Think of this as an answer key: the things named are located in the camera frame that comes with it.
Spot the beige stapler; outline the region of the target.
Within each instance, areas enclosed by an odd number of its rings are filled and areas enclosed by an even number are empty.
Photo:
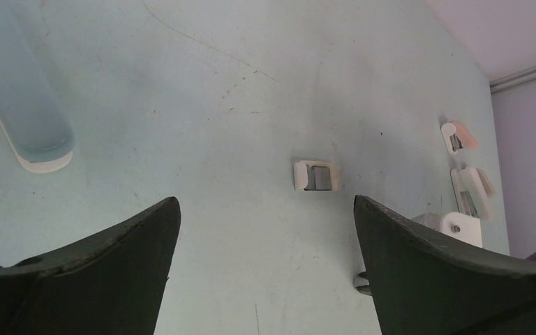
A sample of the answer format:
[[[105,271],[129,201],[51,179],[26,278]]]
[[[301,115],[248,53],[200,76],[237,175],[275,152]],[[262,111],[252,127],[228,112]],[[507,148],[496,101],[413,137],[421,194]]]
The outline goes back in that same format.
[[[491,183],[489,177],[485,173],[485,171],[483,171],[482,169],[477,168],[477,173],[478,173],[479,179],[480,179],[480,181],[482,183],[482,188],[483,188],[486,196],[488,198],[494,197],[496,195],[496,190],[495,190],[493,184]]]

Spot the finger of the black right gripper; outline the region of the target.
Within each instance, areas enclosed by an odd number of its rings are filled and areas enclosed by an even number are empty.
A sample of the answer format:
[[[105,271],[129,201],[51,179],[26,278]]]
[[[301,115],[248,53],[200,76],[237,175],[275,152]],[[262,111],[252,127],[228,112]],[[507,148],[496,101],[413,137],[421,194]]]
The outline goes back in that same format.
[[[359,293],[368,296],[372,295],[371,284],[366,271],[360,272],[354,277],[353,285]]]

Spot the white stapler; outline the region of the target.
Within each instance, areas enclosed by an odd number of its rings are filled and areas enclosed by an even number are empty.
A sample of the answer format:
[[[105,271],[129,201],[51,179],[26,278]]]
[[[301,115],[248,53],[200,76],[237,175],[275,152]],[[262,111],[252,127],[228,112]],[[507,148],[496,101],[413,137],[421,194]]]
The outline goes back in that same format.
[[[493,208],[482,188],[476,167],[452,169],[450,177],[454,189],[458,211],[462,214],[489,221],[493,218]]]

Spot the white staple tray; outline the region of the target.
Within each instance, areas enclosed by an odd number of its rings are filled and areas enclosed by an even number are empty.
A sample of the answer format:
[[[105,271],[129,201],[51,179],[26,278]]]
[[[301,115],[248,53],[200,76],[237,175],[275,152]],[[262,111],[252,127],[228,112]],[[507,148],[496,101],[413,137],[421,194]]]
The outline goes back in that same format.
[[[292,168],[296,191],[338,191],[341,187],[339,167],[332,162],[298,160]]]

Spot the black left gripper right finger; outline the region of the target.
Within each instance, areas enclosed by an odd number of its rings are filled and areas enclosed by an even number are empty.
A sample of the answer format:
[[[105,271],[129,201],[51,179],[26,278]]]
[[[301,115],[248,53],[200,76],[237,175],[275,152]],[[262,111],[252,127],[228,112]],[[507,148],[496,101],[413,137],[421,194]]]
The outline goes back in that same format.
[[[354,219],[383,334],[536,334],[536,261],[459,241],[363,195]]]

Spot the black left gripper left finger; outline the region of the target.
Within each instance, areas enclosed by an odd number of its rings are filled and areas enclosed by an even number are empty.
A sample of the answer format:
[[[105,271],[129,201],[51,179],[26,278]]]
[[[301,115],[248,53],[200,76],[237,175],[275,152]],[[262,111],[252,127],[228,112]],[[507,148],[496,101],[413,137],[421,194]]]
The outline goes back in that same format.
[[[181,223],[178,199],[0,266],[0,334],[153,334]]]

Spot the pink stapler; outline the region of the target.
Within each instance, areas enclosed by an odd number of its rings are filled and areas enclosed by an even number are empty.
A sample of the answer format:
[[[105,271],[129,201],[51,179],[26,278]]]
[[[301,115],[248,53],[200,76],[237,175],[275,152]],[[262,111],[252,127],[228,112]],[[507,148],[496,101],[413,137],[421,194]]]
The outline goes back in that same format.
[[[456,155],[459,150],[473,150],[479,145],[463,122],[457,120],[448,121],[440,127],[440,131],[447,152],[452,156]]]

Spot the light blue stapler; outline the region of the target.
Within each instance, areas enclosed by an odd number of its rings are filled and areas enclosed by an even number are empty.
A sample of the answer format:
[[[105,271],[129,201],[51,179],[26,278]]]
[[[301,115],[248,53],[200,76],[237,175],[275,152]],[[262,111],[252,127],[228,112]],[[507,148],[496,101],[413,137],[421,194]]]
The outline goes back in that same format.
[[[8,1],[0,1],[0,126],[29,172],[56,172],[73,157],[73,130]]]

